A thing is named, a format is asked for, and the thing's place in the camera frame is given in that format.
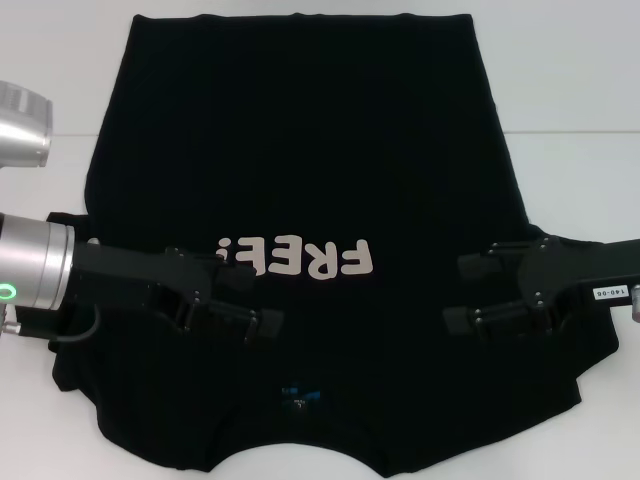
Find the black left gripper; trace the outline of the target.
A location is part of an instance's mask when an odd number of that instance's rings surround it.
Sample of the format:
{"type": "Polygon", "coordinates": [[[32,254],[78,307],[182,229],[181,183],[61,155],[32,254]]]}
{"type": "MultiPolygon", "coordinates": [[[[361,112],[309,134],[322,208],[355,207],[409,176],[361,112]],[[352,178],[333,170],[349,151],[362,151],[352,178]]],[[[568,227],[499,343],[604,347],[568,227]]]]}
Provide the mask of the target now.
{"type": "Polygon", "coordinates": [[[275,341],[284,313],[212,300],[212,289],[250,291],[252,266],[221,254],[168,247],[163,253],[77,243],[69,301],[78,305],[147,311],[198,338],[251,345],[275,341]]]}

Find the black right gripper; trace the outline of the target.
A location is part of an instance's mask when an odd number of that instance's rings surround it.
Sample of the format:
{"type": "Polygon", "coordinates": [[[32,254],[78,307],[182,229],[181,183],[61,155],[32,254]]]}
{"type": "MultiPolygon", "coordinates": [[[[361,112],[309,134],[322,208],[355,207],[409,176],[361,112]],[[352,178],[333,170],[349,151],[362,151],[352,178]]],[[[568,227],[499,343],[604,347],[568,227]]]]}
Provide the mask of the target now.
{"type": "Polygon", "coordinates": [[[639,310],[639,242],[572,243],[560,237],[493,243],[457,259],[460,274],[516,273],[524,301],[442,311],[448,333],[501,341],[551,333],[544,310],[631,305],[639,310]]]}

